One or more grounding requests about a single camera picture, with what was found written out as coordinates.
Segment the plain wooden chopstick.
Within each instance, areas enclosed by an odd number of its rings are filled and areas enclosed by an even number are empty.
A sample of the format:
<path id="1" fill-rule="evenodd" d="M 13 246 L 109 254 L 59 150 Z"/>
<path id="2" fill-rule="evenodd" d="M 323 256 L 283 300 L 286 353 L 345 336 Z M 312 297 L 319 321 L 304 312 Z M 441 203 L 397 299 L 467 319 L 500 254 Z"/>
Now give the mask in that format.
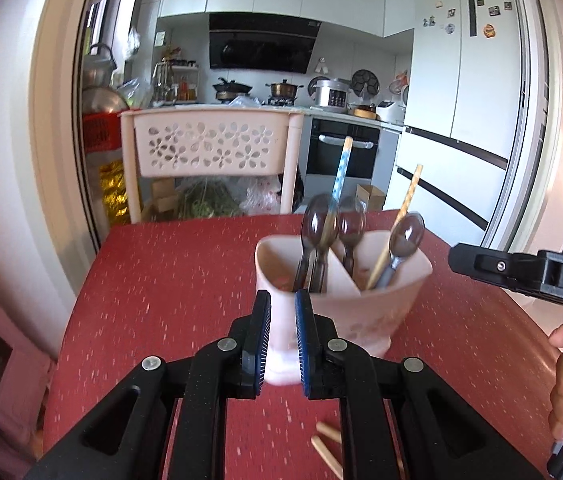
<path id="1" fill-rule="evenodd" d="M 339 460 L 336 459 L 336 456 L 329 451 L 329 448 L 327 448 L 324 441 L 318 436 L 313 436 L 311 438 L 311 444 L 319 457 L 324 460 L 325 465 L 336 476 L 336 478 L 338 480 L 343 480 L 343 467 L 339 463 Z"/>
<path id="2" fill-rule="evenodd" d="M 332 440 L 333 442 L 337 442 L 339 444 L 342 443 L 341 431 L 335 427 L 326 424 L 326 422 L 318 422 L 316 424 L 316 431 L 319 434 L 322 434 L 323 436 Z"/>

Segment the dark translucent spoon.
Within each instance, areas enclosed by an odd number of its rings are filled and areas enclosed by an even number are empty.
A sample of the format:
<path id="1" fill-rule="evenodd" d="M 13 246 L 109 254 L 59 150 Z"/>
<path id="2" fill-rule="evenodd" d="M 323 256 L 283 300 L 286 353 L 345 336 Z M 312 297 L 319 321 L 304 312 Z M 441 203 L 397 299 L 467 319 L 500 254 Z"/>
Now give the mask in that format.
<path id="1" fill-rule="evenodd" d="M 344 197 L 339 205 L 339 240 L 343 246 L 342 264 L 347 274 L 354 275 L 355 247 L 366 228 L 366 210 L 356 195 Z"/>
<path id="2" fill-rule="evenodd" d="M 331 194 L 312 198 L 303 214 L 302 257 L 295 270 L 292 291 L 306 288 L 312 294 L 324 292 L 327 255 L 339 233 L 339 203 Z"/>
<path id="3" fill-rule="evenodd" d="M 418 212 L 409 212 L 396 223 L 389 240 L 390 261 L 382 270 L 374 288 L 386 288 L 402 262 L 417 252 L 425 234 L 425 220 Z"/>

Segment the orange patterned chopstick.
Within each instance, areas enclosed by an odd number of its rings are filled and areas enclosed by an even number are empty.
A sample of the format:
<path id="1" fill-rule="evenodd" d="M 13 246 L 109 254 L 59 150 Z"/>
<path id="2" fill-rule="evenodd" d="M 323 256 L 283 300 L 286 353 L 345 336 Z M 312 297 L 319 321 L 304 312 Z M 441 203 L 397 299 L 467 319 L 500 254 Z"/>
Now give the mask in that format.
<path id="1" fill-rule="evenodd" d="M 411 183 L 409 184 L 409 187 L 405 194 L 402 206 L 394 219 L 393 226 L 391 226 L 391 232 L 395 230 L 397 224 L 406 216 L 408 212 L 408 207 L 409 205 L 411 205 L 411 199 L 413 198 L 413 195 L 416 190 L 416 186 L 418 184 L 422 172 L 423 172 L 423 165 L 419 164 L 415 169 L 413 177 L 411 177 Z M 390 256 L 390 242 L 387 242 L 385 243 L 385 247 L 382 249 L 378 257 L 373 270 L 371 270 L 370 272 L 370 276 L 366 283 L 366 289 L 372 289 L 376 286 L 377 282 L 379 281 L 381 272 L 383 271 L 383 269 L 385 269 L 385 266 L 388 263 L 389 256 Z"/>

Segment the blue patterned chopstick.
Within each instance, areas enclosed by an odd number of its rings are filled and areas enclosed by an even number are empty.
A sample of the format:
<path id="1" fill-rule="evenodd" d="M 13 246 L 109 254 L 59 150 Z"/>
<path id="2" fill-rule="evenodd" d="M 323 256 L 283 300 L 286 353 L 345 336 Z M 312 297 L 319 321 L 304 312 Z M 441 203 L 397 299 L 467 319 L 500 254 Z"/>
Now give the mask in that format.
<path id="1" fill-rule="evenodd" d="M 350 156 L 353 148 L 353 139 L 351 136 L 347 136 L 344 139 L 342 150 L 339 159 L 339 165 L 336 172 L 335 182 L 333 182 L 331 197 L 336 202 L 339 203 L 341 200 L 341 194 L 344 186 L 345 176 L 347 175 L 347 166 L 349 166 Z"/>

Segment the pink utensil holder caddy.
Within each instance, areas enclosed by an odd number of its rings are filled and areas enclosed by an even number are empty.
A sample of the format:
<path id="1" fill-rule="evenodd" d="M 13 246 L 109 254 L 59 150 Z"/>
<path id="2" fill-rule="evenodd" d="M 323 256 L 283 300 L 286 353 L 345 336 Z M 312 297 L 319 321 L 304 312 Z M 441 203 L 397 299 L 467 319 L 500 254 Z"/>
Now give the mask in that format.
<path id="1" fill-rule="evenodd" d="M 333 245 L 327 257 L 325 291 L 311 297 L 313 311 L 331 318 L 340 337 L 378 358 L 389 350 L 391 337 L 432 274 L 431 262 L 419 250 L 400 264 L 388 287 L 366 290 L 370 268 L 389 236 L 386 230 L 364 234 L 362 242 L 355 247 L 353 275 L 347 274 L 341 263 L 342 245 Z M 300 382 L 292 283 L 301 256 L 301 240 L 295 235 L 264 237 L 254 252 L 257 288 L 271 295 L 272 321 L 264 379 L 275 386 Z"/>

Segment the cardboard box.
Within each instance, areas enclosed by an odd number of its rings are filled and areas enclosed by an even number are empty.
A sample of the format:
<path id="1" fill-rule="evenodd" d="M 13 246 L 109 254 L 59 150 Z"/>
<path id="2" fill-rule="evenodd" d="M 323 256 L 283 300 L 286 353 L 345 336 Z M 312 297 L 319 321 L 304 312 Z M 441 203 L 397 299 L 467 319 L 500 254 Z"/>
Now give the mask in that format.
<path id="1" fill-rule="evenodd" d="M 356 197 L 367 211 L 382 211 L 385 205 L 385 192 L 370 184 L 356 185 Z"/>

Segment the white small appliance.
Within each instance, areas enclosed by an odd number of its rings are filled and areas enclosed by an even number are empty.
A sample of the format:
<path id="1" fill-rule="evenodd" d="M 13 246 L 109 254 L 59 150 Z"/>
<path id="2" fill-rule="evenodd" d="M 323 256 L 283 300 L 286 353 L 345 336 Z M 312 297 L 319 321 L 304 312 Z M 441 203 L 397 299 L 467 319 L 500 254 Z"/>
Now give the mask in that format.
<path id="1" fill-rule="evenodd" d="M 381 122 L 403 126 L 405 106 L 401 102 L 381 101 L 376 105 L 376 114 Z"/>

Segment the green vegetables bunch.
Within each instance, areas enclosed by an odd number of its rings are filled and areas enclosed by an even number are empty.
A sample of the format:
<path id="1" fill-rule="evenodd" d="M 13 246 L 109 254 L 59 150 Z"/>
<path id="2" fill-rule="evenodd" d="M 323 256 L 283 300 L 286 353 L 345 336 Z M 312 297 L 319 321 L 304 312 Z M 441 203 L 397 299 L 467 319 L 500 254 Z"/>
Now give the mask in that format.
<path id="1" fill-rule="evenodd" d="M 229 177 L 190 177 L 175 188 L 181 195 L 181 220 L 240 217 L 244 214 L 239 198 L 242 189 Z"/>

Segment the white refrigerator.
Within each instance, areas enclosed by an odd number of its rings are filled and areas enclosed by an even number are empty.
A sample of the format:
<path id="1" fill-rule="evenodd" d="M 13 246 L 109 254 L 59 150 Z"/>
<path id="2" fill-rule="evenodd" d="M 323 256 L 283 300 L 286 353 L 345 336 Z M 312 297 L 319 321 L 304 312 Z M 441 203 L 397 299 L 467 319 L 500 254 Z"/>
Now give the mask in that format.
<path id="1" fill-rule="evenodd" d="M 521 89 L 515 0 L 414 0 L 405 130 L 385 206 L 411 209 L 449 245 L 478 245 L 502 196 Z"/>

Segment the yellow gold package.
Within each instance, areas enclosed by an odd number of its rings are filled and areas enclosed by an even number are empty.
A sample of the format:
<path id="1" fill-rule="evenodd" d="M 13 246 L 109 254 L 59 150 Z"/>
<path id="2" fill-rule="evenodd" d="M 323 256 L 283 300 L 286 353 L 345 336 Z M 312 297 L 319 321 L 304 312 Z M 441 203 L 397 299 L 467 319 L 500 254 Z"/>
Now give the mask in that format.
<path id="1" fill-rule="evenodd" d="M 109 226 L 131 223 L 128 193 L 124 180 L 123 160 L 118 159 L 98 168 L 99 185 L 103 194 L 104 211 Z"/>

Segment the black round trivet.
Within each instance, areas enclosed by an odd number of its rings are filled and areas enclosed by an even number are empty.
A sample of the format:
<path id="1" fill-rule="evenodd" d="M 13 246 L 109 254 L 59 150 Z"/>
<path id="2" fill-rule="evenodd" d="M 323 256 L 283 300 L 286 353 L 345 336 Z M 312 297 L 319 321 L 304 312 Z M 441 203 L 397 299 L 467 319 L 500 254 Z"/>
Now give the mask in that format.
<path id="1" fill-rule="evenodd" d="M 357 70 L 351 78 L 350 88 L 355 96 L 377 96 L 380 89 L 378 77 L 371 70 Z"/>

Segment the silver rice cooker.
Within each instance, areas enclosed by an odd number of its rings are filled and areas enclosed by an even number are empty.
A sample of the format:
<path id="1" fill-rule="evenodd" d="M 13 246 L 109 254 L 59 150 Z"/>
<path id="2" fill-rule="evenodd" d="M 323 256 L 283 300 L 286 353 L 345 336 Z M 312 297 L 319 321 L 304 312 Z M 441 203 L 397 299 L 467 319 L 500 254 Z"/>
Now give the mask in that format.
<path id="1" fill-rule="evenodd" d="M 347 111 L 349 89 L 350 81 L 347 79 L 328 79 L 322 76 L 313 78 L 307 86 L 307 92 L 314 101 L 314 106 L 330 113 Z"/>

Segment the red plastic basket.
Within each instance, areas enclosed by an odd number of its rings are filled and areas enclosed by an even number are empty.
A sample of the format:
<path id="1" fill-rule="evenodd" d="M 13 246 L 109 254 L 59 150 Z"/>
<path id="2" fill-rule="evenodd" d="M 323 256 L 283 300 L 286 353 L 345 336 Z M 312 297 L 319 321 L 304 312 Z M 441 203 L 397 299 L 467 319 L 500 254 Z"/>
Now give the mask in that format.
<path id="1" fill-rule="evenodd" d="M 121 119 L 119 113 L 84 114 L 82 126 L 86 154 L 115 151 L 121 148 Z"/>

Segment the brass cooking pot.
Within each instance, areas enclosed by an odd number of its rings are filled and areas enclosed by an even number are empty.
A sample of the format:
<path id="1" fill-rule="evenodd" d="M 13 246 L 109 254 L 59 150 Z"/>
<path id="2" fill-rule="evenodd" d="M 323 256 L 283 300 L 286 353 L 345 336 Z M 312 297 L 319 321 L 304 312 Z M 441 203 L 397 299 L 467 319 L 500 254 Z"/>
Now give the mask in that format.
<path id="1" fill-rule="evenodd" d="M 266 84 L 270 88 L 270 96 L 274 100 L 291 100 L 297 99 L 298 91 L 303 88 L 303 84 L 291 84 L 287 79 L 280 82 Z"/>

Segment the spice rack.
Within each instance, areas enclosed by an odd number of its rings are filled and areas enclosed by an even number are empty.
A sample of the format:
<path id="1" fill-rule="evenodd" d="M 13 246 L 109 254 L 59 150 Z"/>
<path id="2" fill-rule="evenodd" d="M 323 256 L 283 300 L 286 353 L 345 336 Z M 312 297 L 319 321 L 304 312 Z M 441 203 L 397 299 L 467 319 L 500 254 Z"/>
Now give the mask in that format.
<path id="1" fill-rule="evenodd" d="M 152 105 L 195 104 L 198 101 L 198 82 L 196 63 L 163 58 L 152 72 Z"/>

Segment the black wok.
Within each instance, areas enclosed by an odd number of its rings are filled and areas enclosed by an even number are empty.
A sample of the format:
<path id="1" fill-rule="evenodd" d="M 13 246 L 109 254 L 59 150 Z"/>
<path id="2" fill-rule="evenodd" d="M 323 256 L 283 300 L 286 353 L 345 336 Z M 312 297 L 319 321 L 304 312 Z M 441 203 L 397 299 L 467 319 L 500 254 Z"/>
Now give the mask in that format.
<path id="1" fill-rule="evenodd" d="M 248 84 L 239 84 L 234 80 L 226 80 L 220 77 L 219 82 L 213 86 L 213 89 L 216 90 L 216 101 L 228 103 L 239 96 L 249 96 L 252 87 Z"/>

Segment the black range hood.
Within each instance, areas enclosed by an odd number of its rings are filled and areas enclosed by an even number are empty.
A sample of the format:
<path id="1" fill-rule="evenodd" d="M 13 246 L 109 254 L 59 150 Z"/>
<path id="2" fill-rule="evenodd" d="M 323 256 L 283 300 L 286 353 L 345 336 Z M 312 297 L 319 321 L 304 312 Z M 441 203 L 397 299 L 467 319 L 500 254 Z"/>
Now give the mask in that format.
<path id="1" fill-rule="evenodd" d="M 209 13 L 209 63 L 217 70 L 305 74 L 321 22 L 298 16 Z"/>

